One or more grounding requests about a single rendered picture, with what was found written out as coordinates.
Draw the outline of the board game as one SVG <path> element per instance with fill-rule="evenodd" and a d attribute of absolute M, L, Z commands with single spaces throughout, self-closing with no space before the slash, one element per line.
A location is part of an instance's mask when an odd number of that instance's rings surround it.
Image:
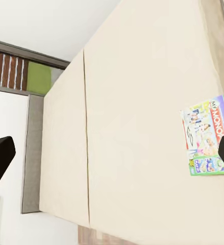
<path fill-rule="evenodd" d="M 180 111 L 191 176 L 224 174 L 224 94 Z"/>

